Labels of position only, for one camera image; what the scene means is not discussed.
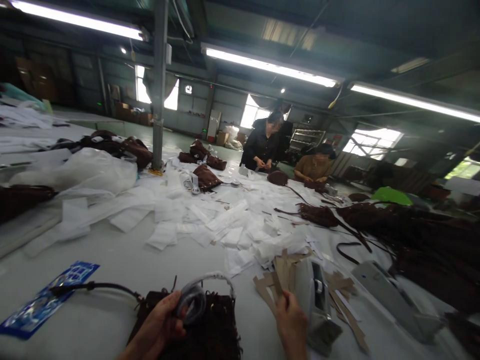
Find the person's hand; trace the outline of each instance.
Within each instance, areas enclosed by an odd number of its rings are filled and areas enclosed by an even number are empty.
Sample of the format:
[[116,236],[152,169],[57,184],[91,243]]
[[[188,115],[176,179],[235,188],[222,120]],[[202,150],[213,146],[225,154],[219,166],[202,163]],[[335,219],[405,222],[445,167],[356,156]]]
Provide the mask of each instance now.
[[253,160],[256,161],[257,168],[263,169],[265,167],[265,163],[262,161],[261,158],[255,156],[255,158]]
[[[182,320],[172,316],[179,300],[180,291],[175,291],[160,301],[117,360],[156,360],[169,341],[185,336]],[[180,317],[186,313],[185,307]]]
[[288,360],[307,359],[307,316],[295,296],[283,291],[276,304],[276,328]]

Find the white plastic bag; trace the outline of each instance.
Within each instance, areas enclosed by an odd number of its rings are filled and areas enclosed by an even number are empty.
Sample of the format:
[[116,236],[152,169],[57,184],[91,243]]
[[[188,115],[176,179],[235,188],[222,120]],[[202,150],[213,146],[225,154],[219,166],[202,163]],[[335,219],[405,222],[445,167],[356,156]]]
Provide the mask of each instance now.
[[10,185],[46,185],[56,191],[103,190],[117,195],[134,186],[137,165],[117,159],[103,150],[85,147],[52,171],[24,171],[10,179]]
[[228,125],[225,126],[225,129],[223,129],[224,133],[228,133],[228,142],[235,140],[237,138],[237,134],[239,133],[240,129],[238,127],[235,127],[233,125]]

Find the blue packaging card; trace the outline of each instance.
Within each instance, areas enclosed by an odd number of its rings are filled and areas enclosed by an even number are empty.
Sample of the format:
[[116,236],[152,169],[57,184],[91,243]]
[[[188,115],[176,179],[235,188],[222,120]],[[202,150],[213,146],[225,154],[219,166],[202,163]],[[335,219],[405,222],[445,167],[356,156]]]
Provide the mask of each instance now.
[[72,296],[73,291],[56,297],[49,289],[55,286],[83,284],[100,265],[77,261],[44,287],[0,325],[0,334],[30,339],[57,309]]

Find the fluorescent light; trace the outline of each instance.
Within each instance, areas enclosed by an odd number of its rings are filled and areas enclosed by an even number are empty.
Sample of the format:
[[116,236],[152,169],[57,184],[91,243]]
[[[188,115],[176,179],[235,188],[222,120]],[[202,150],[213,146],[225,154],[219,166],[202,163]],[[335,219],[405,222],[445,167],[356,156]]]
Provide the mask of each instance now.
[[397,103],[410,105],[416,108],[430,110],[436,113],[450,115],[456,118],[480,123],[480,113],[458,106],[443,104],[424,97],[410,95],[404,92],[394,91],[387,88],[370,85],[362,82],[354,82],[352,91],[391,100]]
[[309,73],[302,70],[286,67],[280,64],[275,64],[271,60],[260,59],[258,57],[253,58],[251,55],[247,55],[247,54],[239,55],[239,54],[233,53],[230,50],[223,51],[223,50],[220,50],[219,48],[216,48],[216,46],[213,46],[213,45],[202,44],[202,48],[205,49],[206,55],[212,58],[230,61],[232,63],[237,63],[237,64],[249,66],[252,68],[265,70],[265,71],[276,73],[279,75],[285,75],[291,78],[304,80],[314,84],[323,85],[327,88],[332,88],[340,82],[340,80],[338,79],[331,79],[328,77],[321,76],[319,74]]
[[11,2],[11,4],[27,14],[37,15],[43,18],[57,20],[72,25],[78,25],[84,28],[99,30],[110,34],[120,35],[135,40],[142,40],[139,35],[140,31],[133,27],[114,24],[86,16],[75,15],[73,13],[60,11],[25,1],[14,0]]
[[418,68],[422,65],[425,65],[426,63],[429,63],[429,62],[430,62],[430,59],[427,59],[426,57],[417,57],[417,58],[414,58],[413,60],[410,60],[410,61],[407,61],[406,63],[403,63],[400,66],[394,67],[390,71],[392,73],[403,74],[403,73],[406,73],[410,70]]

